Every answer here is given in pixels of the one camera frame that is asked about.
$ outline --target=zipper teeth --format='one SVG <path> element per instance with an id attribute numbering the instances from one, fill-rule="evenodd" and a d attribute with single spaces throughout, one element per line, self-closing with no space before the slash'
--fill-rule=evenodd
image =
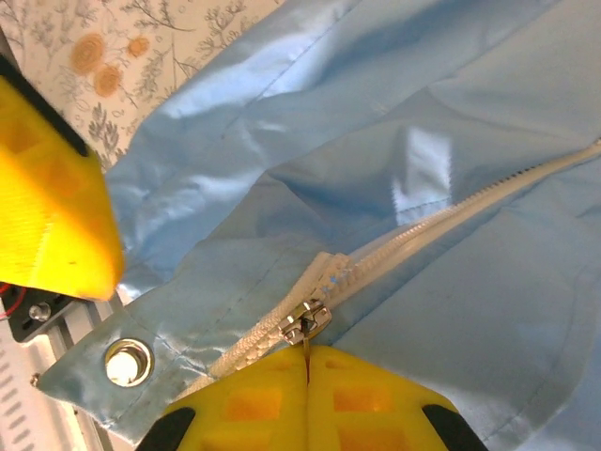
<path id="1" fill-rule="evenodd" d="M 322 298 L 324 289 L 333 282 L 327 282 L 331 274 L 347 268 L 350 258 L 342 254 L 335 256 L 321 252 L 304 271 L 294 287 L 265 317 L 227 352 L 215 361 L 209 369 L 209 375 L 221 378 L 232 369 L 239 369 L 240 362 L 247 365 L 258 360 L 267 350 L 280 341 L 278 324 L 290 314 L 302 301 L 310 298 Z"/>
<path id="2" fill-rule="evenodd" d="M 345 283 L 337 285 L 325 305 L 334 308 L 360 289 L 415 255 L 427 244 L 462 224 L 480 211 L 541 179 L 574 164 L 601 155 L 601 140 L 571 155 L 538 164 L 487 186 L 464 201 L 441 210 L 387 241 L 347 270 Z"/>
<path id="3" fill-rule="evenodd" d="M 355 265 L 347 256 L 319 254 L 285 298 L 209 369 L 219 379 L 259 360 L 282 341 L 277 325 L 303 301 L 319 299 L 329 309 L 415 255 L 427 244 L 480 211 L 535 182 L 574 164 L 601 155 L 601 140 L 593 146 L 548 163 L 518 171 L 487 186 L 464 201 L 441 210 L 387 241 Z M 208 376 L 199 378 L 206 383 Z"/>

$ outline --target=zipper slider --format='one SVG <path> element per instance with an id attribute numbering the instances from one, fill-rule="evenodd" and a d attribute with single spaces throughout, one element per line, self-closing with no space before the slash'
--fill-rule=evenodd
<path id="1" fill-rule="evenodd" d="M 311 339 L 319 334 L 328 324 L 330 324 L 330 321 L 330 309 L 326 307 L 323 302 L 312 299 L 310 301 L 304 301 L 287 317 L 282 319 L 278 324 L 278 329 L 286 343 L 297 345 L 305 339 L 305 337 Z"/>

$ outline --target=black rubber pad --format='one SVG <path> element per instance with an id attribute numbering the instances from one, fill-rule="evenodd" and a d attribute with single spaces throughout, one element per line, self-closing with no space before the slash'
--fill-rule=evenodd
<path id="1" fill-rule="evenodd" d="M 438 405 L 425 406 L 422 410 L 449 451 L 487 451 L 459 413 Z"/>
<path id="2" fill-rule="evenodd" d="M 177 451 L 196 413 L 182 407 L 157 420 L 136 451 Z"/>

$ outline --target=yellow plastic block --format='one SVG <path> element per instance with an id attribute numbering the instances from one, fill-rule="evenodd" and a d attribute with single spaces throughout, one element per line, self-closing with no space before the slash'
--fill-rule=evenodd
<path id="1" fill-rule="evenodd" d="M 432 390 L 352 355 L 311 349 L 310 451 L 447 451 L 422 407 L 455 407 Z"/>
<path id="2" fill-rule="evenodd" d="M 2 75 L 0 281 L 108 300 L 123 256 L 100 164 Z"/>
<path id="3" fill-rule="evenodd" d="M 309 379 L 302 349 L 288 348 L 181 399 L 167 413 L 195 417 L 177 451 L 448 450 L 422 410 L 456 412 L 445 397 L 327 347 L 311 348 Z"/>
<path id="4" fill-rule="evenodd" d="M 306 376 L 302 353 L 286 349 L 182 398 L 166 413 L 196 416 L 178 450 L 305 451 Z"/>

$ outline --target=zipper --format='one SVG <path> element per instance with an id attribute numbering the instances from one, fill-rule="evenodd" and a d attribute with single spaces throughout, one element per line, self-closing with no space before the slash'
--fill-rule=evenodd
<path id="1" fill-rule="evenodd" d="M 320 253 L 285 298 L 225 352 L 209 368 L 208 376 L 201 379 L 211 381 L 227 376 L 257 361 L 282 342 L 298 344 L 305 337 L 304 331 L 309 334 L 308 338 L 314 337 L 330 323 L 331 311 L 336 306 L 445 233 L 505 197 L 598 156 L 601 156 L 601 140 L 579 152 L 497 181 L 464 201 L 428 216 L 373 250 L 368 245 L 351 256 Z"/>

